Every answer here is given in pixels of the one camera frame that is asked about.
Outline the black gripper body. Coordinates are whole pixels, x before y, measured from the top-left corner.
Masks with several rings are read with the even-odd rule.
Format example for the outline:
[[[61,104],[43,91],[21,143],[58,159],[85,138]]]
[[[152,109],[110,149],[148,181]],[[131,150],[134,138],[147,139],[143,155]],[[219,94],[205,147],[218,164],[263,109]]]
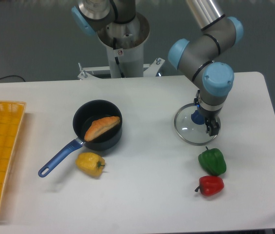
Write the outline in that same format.
[[[194,106],[196,110],[193,112],[194,123],[204,123],[205,119],[214,119],[223,107],[220,105],[209,105],[205,103],[200,97],[194,98]]]

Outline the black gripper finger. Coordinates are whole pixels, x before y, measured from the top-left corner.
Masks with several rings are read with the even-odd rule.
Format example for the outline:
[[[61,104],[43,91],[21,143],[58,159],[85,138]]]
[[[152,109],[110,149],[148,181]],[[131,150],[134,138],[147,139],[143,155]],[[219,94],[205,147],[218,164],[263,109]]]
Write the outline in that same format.
[[[220,121],[217,117],[205,118],[206,133],[209,136],[216,136],[220,131]]]

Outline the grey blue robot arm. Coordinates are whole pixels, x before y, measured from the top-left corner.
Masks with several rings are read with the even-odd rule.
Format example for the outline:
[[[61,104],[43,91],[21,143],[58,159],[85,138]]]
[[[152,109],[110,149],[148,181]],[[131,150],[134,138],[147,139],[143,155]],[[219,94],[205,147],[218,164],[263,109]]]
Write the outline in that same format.
[[[215,58],[238,43],[244,33],[242,23],[227,17],[215,0],[187,2],[202,36],[194,42],[180,39],[168,53],[172,66],[198,89],[194,100],[194,123],[202,123],[213,137],[220,130],[217,116],[234,82],[232,68]],[[150,26],[136,11],[133,0],[80,0],[71,10],[79,28],[97,35],[105,46],[113,78],[133,78],[143,74],[143,45]]]

